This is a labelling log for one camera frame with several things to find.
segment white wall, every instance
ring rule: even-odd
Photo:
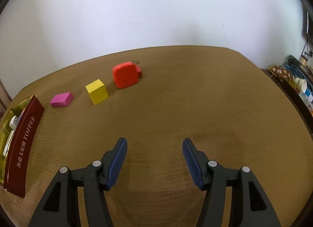
[[[150,46],[239,51],[259,67],[299,56],[300,0],[10,0],[0,16],[0,79],[13,97],[53,71]]]

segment wooden table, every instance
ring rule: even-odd
[[[117,90],[112,67],[140,61],[143,78]],[[91,102],[85,85],[101,79],[110,97]],[[69,107],[52,108],[71,91]],[[82,168],[112,149],[128,153],[117,184],[105,192],[115,227],[195,226],[205,192],[193,184],[182,154],[191,137],[198,150],[229,168],[251,167],[282,227],[292,224],[313,189],[313,144],[284,93],[238,52],[173,46],[126,51],[56,71],[25,87],[11,106],[35,94],[45,107],[30,153],[26,197],[0,189],[17,227],[29,220],[61,166]],[[88,226],[79,190],[82,226]],[[223,226],[228,226],[230,189]]]

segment triangular cutout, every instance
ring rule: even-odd
[[[249,181],[249,194],[251,211],[255,212],[266,210],[266,204],[252,181]]]
[[[52,192],[49,195],[45,205],[43,206],[44,211],[59,211],[60,204],[60,192],[61,192],[61,182],[57,182],[52,189]]]

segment red block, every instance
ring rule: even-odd
[[[117,88],[126,88],[138,82],[136,65],[132,62],[120,63],[112,69]]]
[[[136,69],[137,69],[138,77],[141,78],[142,77],[141,68],[138,65],[136,65]]]

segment open tin box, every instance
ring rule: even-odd
[[[21,198],[25,197],[29,152],[43,112],[39,100],[31,95],[8,111],[0,128],[0,185]],[[10,121],[21,113],[13,133]]]

